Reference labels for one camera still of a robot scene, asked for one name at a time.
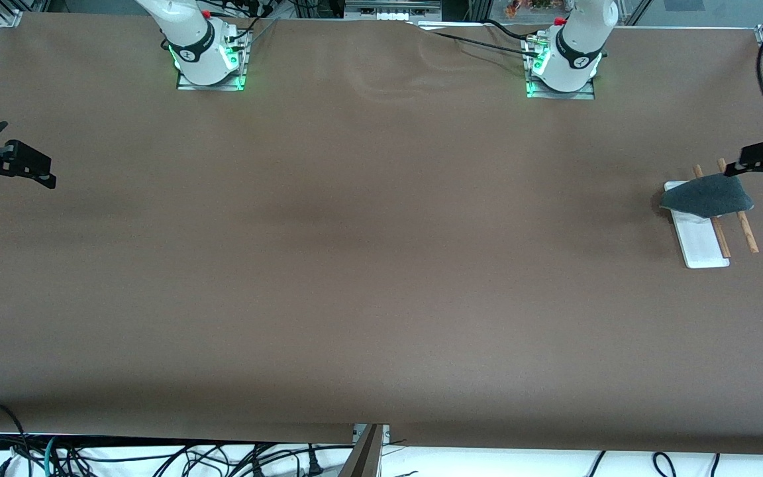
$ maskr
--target white plastic board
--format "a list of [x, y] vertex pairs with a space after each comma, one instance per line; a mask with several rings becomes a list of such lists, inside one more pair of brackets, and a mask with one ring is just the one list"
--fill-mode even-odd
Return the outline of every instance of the white plastic board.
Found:
[[[684, 184], [687, 181], [665, 182], [664, 190]], [[679, 244], [682, 246], [682, 256], [685, 258], [687, 268], [723, 268], [729, 266], [729, 259], [723, 258], [717, 235], [711, 219], [703, 219], [694, 214], [670, 211], [673, 214], [673, 223], [676, 226], [676, 234], [679, 236]]]

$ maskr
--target wooden chopstick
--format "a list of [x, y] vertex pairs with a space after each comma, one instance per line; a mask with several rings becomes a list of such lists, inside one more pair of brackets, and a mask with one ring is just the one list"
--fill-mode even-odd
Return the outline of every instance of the wooden chopstick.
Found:
[[[702, 178], [702, 167], [700, 167], [699, 164], [693, 167], [693, 174], [697, 176], [697, 178]], [[720, 224], [720, 219], [712, 217], [711, 225], [714, 226], [714, 233], [717, 235], [717, 244], [720, 244], [720, 251], [723, 253], [723, 258], [732, 257], [732, 253], [729, 252], [729, 244], [726, 243], [726, 236], [723, 235], [723, 226]]]
[[[726, 172], [726, 160], [723, 158], [717, 160], [717, 167], [720, 168], [720, 172]], [[755, 242], [755, 236], [752, 233], [752, 227], [750, 227], [750, 221], [747, 220], [747, 213], [744, 211], [738, 212], [738, 221], [741, 223], [741, 230], [744, 231], [744, 237], [747, 239], [747, 245], [750, 247], [750, 252], [758, 253], [758, 244]]]

